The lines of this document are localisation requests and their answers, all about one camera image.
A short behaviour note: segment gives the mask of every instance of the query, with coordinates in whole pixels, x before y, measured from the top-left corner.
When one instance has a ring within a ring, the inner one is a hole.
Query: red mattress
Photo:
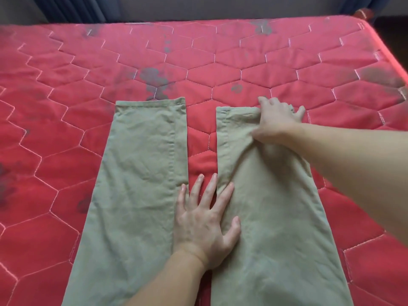
[[[304,122],[408,130],[406,82],[352,17],[0,27],[0,305],[61,304],[116,100],[186,97],[192,185],[217,171],[217,106],[276,96]],[[407,305],[408,250],[314,178],[355,305]]]

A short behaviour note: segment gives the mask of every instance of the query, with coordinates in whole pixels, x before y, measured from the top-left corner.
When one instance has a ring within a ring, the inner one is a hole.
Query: pant leg
[[[63,306],[122,305],[161,270],[171,255],[182,183],[184,98],[116,102]]]
[[[217,108],[217,194],[235,183],[222,221],[241,218],[236,249],[213,271],[211,306],[352,305],[309,164],[253,141],[258,108]]]

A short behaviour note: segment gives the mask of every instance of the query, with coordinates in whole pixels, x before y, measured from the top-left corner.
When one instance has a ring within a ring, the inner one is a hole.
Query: left hand
[[[201,174],[191,189],[187,202],[185,202],[186,185],[181,186],[175,211],[173,253],[182,251],[193,255],[208,270],[219,266],[237,244],[241,234],[241,223],[239,217],[234,217],[231,228],[222,235],[220,222],[234,185],[230,183],[210,209],[217,188],[217,174],[212,176],[198,204],[203,180],[204,176]]]

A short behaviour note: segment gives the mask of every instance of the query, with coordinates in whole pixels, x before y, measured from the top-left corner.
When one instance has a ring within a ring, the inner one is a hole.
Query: bed
[[[408,130],[407,82],[353,17],[1,26],[0,306],[61,304],[115,101],[186,98],[192,185],[217,172],[217,106],[265,94],[303,122]],[[354,304],[405,305],[408,250],[313,176]]]

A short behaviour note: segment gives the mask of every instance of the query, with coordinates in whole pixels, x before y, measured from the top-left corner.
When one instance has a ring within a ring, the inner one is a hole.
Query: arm
[[[375,221],[408,245],[408,133],[300,123],[286,103],[259,99],[261,124],[252,135],[301,155]]]
[[[232,251],[241,233],[238,217],[222,235],[220,221],[231,198],[230,183],[210,209],[217,187],[217,174],[211,178],[198,205],[204,176],[200,175],[185,202],[186,186],[179,192],[173,229],[173,254],[156,278],[140,289],[125,306],[192,306],[196,301],[201,277],[215,268]]]

